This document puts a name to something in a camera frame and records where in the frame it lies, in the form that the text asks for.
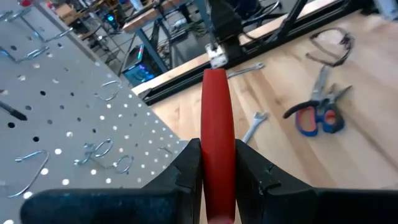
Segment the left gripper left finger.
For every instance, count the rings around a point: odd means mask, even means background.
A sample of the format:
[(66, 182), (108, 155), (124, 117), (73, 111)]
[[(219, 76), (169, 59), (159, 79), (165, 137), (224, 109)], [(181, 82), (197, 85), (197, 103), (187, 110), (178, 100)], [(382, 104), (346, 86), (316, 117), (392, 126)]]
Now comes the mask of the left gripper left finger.
[(140, 189), (50, 189), (22, 204), (22, 224), (199, 224), (198, 138)]

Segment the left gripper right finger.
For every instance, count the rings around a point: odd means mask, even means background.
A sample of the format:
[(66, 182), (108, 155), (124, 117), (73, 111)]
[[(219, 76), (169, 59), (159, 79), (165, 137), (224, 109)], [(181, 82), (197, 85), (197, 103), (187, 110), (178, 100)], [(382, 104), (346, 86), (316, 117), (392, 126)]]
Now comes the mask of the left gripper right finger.
[(398, 190), (313, 187), (241, 140), (235, 145), (242, 224), (398, 224)]

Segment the blue red scissors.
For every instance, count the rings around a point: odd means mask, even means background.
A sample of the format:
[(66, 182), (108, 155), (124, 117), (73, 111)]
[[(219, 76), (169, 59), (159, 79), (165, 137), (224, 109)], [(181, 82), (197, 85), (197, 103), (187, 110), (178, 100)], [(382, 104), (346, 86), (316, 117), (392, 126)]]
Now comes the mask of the blue red scissors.
[(327, 91), (324, 90), (331, 68), (322, 66), (313, 86), (310, 99), (289, 108), (283, 115), (284, 119), (295, 116), (297, 130), (307, 137), (318, 134), (318, 127), (329, 134), (341, 131), (345, 126), (345, 120), (337, 101), (350, 91), (352, 86), (341, 90), (332, 84)]

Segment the red T-handle hex key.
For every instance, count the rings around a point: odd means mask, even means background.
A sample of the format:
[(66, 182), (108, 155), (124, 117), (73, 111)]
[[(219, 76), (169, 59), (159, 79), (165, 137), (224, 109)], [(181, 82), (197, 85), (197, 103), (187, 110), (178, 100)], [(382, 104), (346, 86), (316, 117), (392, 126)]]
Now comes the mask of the red T-handle hex key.
[(226, 70), (206, 69), (201, 93), (200, 144), (208, 224), (235, 219), (236, 150)]

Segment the white metal pegboard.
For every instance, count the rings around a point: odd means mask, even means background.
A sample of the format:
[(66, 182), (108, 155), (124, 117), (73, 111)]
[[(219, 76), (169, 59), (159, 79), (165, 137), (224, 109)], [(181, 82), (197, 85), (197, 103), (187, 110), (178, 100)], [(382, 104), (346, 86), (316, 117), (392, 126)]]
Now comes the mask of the white metal pegboard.
[[(0, 12), (23, 9), (17, 0), (0, 0)], [(61, 21), (43, 6), (31, 7), (24, 16), (38, 32), (49, 39), (66, 31)], [(0, 224), (19, 224), (19, 210), (31, 196), (47, 189), (140, 188), (157, 177), (183, 150), (185, 143), (97, 56), (83, 46), (73, 33), (43, 43), (20, 20), (0, 21), (0, 46), (13, 57), (49, 46), (32, 60), (12, 62), (0, 52), (0, 101), (27, 116), (21, 121), (0, 109)], [(110, 101), (115, 84), (123, 87)], [(98, 145), (107, 138), (114, 141), (104, 159), (110, 165), (123, 155), (134, 157), (128, 174), (104, 170), (83, 159), (85, 143)], [(158, 151), (166, 147), (173, 155)], [(49, 161), (37, 180), (24, 194), (7, 198), (22, 190), (33, 178), (44, 154), (15, 162), (16, 157), (46, 150)]]

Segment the curved metal pegboard hook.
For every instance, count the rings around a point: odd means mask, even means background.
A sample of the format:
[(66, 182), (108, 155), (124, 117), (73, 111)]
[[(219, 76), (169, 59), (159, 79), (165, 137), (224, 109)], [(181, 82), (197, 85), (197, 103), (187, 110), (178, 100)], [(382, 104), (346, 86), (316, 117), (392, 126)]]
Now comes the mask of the curved metal pegboard hook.
[(15, 162), (23, 162), (24, 160), (30, 158), (30, 157), (34, 157), (37, 156), (39, 154), (44, 154), (45, 155), (45, 159), (43, 160), (43, 162), (41, 163), (40, 167), (38, 168), (37, 172), (35, 173), (35, 175), (33, 176), (32, 180), (20, 191), (14, 193), (14, 194), (9, 194), (7, 196), (7, 198), (16, 198), (19, 197), (20, 195), (24, 194), (26, 191), (28, 191), (33, 183), (37, 180), (38, 176), (41, 173), (41, 170), (45, 167), (45, 165), (48, 163), (49, 161), (49, 157), (50, 157), (50, 153), (46, 150), (38, 150), (38, 151), (34, 151), (31, 152), (30, 154), (27, 154), (25, 156), (20, 156), (20, 157), (16, 157), (14, 159)]
[(110, 82), (103, 83), (101, 85), (101, 89), (106, 88), (107, 86), (110, 86), (110, 85), (113, 85), (113, 84), (115, 84), (117, 86), (117, 88), (116, 88), (116, 90), (114, 91), (114, 93), (111, 96), (109, 96), (107, 98), (103, 98), (99, 93), (94, 93), (93, 94), (94, 97), (96, 97), (96, 98), (98, 98), (98, 99), (100, 99), (102, 101), (110, 101), (110, 100), (114, 99), (118, 95), (118, 93), (121, 90), (121, 88), (123, 87), (123, 83), (121, 81), (112, 80)]

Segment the silver combination wrench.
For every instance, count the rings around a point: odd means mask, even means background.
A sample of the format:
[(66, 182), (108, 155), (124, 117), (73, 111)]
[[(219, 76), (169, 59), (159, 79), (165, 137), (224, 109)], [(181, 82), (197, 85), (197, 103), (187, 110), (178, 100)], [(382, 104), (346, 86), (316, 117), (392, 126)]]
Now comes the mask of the silver combination wrench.
[(255, 64), (255, 65), (251, 66), (251, 67), (244, 68), (242, 70), (238, 70), (237, 72), (233, 72), (233, 73), (228, 74), (227, 75), (227, 79), (235, 77), (235, 76), (238, 76), (238, 75), (242, 75), (244, 73), (251, 72), (251, 71), (254, 71), (254, 70), (260, 70), (260, 69), (263, 69), (264, 67), (265, 67), (265, 65), (263, 63), (259, 62), (259, 63)]
[(264, 122), (268, 118), (269, 114), (264, 112), (256, 112), (254, 114), (254, 121), (250, 128), (247, 130), (246, 134), (242, 138), (242, 142), (248, 143), (249, 140), (251, 139), (252, 135), (256, 132), (256, 129), (259, 127), (259, 125)]

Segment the computer tower with RGB lights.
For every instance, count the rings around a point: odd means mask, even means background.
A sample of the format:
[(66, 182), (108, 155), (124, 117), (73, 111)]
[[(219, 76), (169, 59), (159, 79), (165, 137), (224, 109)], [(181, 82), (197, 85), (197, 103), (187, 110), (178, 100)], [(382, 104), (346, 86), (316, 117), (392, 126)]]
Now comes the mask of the computer tower with RGB lights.
[(152, 58), (144, 44), (136, 45), (127, 54), (122, 75), (132, 86), (138, 86), (163, 74), (164, 71)]

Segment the black-framed safety glasses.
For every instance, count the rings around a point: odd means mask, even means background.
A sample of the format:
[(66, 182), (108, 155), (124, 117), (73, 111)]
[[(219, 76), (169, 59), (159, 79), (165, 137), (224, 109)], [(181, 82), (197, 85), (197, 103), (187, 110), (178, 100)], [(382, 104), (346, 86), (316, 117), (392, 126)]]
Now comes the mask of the black-framed safety glasses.
[(329, 67), (338, 67), (346, 61), (354, 49), (355, 38), (349, 31), (340, 27), (320, 30), (308, 38), (313, 49), (306, 58)]

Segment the black aluminium table frame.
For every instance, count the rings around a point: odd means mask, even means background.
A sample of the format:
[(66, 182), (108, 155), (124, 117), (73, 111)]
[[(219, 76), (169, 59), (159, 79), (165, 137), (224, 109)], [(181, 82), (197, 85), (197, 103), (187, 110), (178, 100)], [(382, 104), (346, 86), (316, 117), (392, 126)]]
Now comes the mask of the black aluminium table frame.
[[(373, 0), (298, 0), (299, 7), (294, 7), (295, 16), (280, 16), (249, 32), (256, 40), (242, 37), (240, 47), (242, 56), (229, 60), (224, 69), (233, 68), (260, 54), (270, 51), (297, 37), (303, 36), (317, 28), (329, 24), (341, 17), (360, 9), (375, 9)], [(174, 68), (165, 74), (134, 87), (132, 91), (147, 105), (153, 105), (203, 80), (203, 71), (210, 68), (208, 56), (203, 54), (187, 63)]]

